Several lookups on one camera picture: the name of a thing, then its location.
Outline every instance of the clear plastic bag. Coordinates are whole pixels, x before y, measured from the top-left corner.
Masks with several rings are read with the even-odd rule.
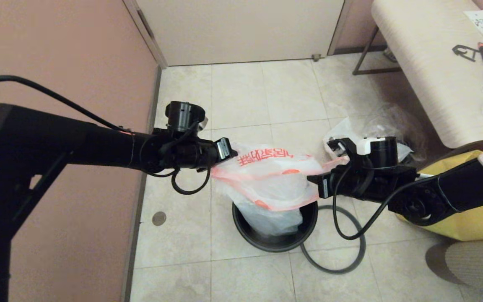
[[[378,134],[376,136],[393,136],[393,135]],[[357,142],[362,140],[362,136],[354,132],[349,118],[343,119],[339,124],[337,124],[337,126],[334,126],[324,136],[324,139],[323,139],[324,149],[332,159],[336,159],[337,157],[339,158],[347,157],[345,153],[343,154],[342,150],[332,150],[327,144],[330,140],[341,139],[341,138],[349,138],[355,145],[357,145]],[[413,151],[410,147],[403,145],[402,143],[397,143],[398,162],[403,161],[412,152]]]
[[[217,189],[232,199],[245,221],[263,237],[293,234],[303,222],[298,208],[273,212],[257,206],[227,184],[221,183]]]
[[[318,187],[307,175],[322,174],[310,155],[283,148],[231,143],[238,156],[212,168],[211,176],[263,236],[295,233],[303,222],[299,208],[318,199]]]
[[[361,135],[364,137],[395,136],[397,142],[413,150],[414,161],[427,158],[427,138],[424,127],[416,117],[398,105],[387,104],[366,120]]]

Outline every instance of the baseboard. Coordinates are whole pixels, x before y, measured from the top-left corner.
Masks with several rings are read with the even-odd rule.
[[[161,81],[161,68],[158,66],[156,71],[156,82],[154,84],[154,93],[152,97],[152,102],[150,103],[149,119],[146,126],[146,132],[152,133],[154,128],[154,121],[156,118],[156,110],[158,107],[159,99],[159,84]],[[130,302],[130,295],[132,294],[132,282],[134,277],[134,264],[135,264],[135,253],[138,247],[138,236],[139,236],[139,226],[140,226],[140,215],[143,209],[144,200],[144,189],[146,185],[146,173],[141,173],[140,183],[139,183],[139,194],[137,204],[134,210],[134,216],[132,218],[132,229],[130,230],[130,253],[128,255],[128,260],[126,262],[126,278],[122,287],[122,300],[125,302]]]
[[[370,48],[368,48],[368,51],[369,52],[382,52],[383,50],[385,50],[385,48],[387,48],[387,45],[374,45],[374,46],[370,46]],[[364,50],[364,47],[338,48],[338,49],[335,49],[335,52],[333,53],[333,55],[362,53],[363,50]]]

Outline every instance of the cushioned bench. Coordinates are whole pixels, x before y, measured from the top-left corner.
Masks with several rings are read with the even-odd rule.
[[[441,141],[458,148],[483,141],[483,62],[456,56],[457,44],[483,36],[464,15],[471,0],[374,0],[372,16]]]

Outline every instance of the door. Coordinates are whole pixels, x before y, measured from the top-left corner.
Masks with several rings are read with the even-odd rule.
[[[137,0],[169,65],[325,56],[343,0]]]

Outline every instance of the floor drain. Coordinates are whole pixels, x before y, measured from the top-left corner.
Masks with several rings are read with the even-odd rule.
[[[154,216],[152,216],[152,223],[155,226],[160,226],[163,225],[166,219],[167,215],[165,215],[164,212],[157,212],[156,214],[154,214]]]

